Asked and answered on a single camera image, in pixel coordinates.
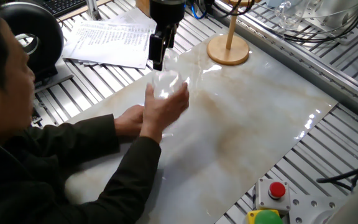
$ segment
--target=man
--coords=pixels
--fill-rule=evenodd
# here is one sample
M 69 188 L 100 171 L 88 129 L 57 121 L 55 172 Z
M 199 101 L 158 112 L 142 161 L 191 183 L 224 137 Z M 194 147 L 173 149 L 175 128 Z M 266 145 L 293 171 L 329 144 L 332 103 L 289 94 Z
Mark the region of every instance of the man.
M 34 74 L 28 56 L 0 18 L 0 223 L 135 223 L 149 196 L 160 157 L 162 131 L 188 107 L 187 85 L 122 116 L 102 116 L 59 127 L 28 128 Z M 61 167 L 119 150 L 121 136 L 140 136 L 94 202 L 70 205 Z

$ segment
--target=red button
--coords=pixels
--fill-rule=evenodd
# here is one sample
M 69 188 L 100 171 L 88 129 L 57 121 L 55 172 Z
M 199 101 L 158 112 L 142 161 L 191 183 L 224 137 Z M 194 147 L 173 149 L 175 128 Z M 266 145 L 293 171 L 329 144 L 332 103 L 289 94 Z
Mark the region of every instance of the red button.
M 280 182 L 270 184 L 270 194 L 275 198 L 280 198 L 285 195 L 285 186 Z

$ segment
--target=yellow button base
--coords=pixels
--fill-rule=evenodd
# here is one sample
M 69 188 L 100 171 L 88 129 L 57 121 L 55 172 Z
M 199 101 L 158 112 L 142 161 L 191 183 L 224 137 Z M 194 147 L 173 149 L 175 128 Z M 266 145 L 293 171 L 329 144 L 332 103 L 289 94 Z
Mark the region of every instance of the yellow button base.
M 246 216 L 246 224 L 255 224 L 255 218 L 258 215 L 259 212 L 261 212 L 263 210 L 256 210 L 256 211 L 251 211 L 249 213 L 247 213 Z M 270 211 L 276 213 L 278 216 L 280 216 L 280 214 L 278 213 L 277 210 L 271 209 Z

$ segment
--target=man's left hand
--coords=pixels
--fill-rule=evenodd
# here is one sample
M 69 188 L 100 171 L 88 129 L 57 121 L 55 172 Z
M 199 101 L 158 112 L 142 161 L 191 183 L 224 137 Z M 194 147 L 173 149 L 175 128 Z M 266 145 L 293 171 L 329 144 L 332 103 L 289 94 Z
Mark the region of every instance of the man's left hand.
M 142 129 L 143 111 L 144 106 L 131 106 L 120 117 L 114 119 L 117 136 L 138 136 Z

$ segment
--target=jacket sleeve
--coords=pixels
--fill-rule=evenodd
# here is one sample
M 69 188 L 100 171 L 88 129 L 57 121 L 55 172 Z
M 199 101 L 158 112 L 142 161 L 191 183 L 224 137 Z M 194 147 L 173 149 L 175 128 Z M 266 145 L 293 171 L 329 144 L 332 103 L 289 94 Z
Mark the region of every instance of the jacket sleeve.
M 138 138 L 96 201 L 82 205 L 51 204 L 37 215 L 37 223 L 135 223 L 144 211 L 160 154 L 160 146 L 154 140 Z
M 27 133 L 41 148 L 41 156 L 57 155 L 61 166 L 77 165 L 119 150 L 112 114 L 76 124 L 29 128 Z

